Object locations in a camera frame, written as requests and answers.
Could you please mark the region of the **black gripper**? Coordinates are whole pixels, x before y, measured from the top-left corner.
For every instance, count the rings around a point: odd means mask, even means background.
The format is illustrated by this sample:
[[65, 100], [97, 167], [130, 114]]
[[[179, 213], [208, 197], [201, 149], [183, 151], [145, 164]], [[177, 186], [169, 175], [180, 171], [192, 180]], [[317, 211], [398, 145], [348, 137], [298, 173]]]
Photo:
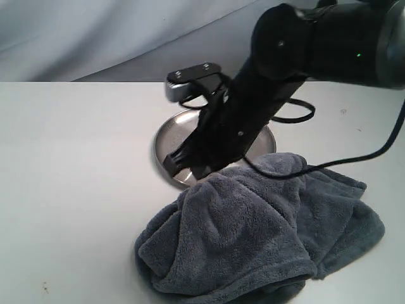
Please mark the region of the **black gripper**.
[[209, 95], [208, 109], [200, 112], [188, 140], [193, 160], [187, 153], [173, 152], [166, 155], [163, 168], [170, 177], [190, 168], [201, 182], [239, 161], [281, 108], [281, 92], [280, 83], [268, 79], [233, 79], [218, 96]]

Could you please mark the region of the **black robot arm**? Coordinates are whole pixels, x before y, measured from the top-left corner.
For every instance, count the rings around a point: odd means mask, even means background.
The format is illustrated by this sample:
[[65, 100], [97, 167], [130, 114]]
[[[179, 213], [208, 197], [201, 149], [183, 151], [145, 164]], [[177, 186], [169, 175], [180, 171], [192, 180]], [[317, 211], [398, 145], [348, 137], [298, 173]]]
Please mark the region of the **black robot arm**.
[[202, 179], [245, 160], [252, 143], [305, 81], [404, 88], [404, 2], [320, 1], [313, 9], [280, 4], [266, 10], [250, 53], [234, 78], [203, 63], [170, 72], [167, 98], [185, 106], [202, 96], [196, 128], [163, 168], [188, 168]]

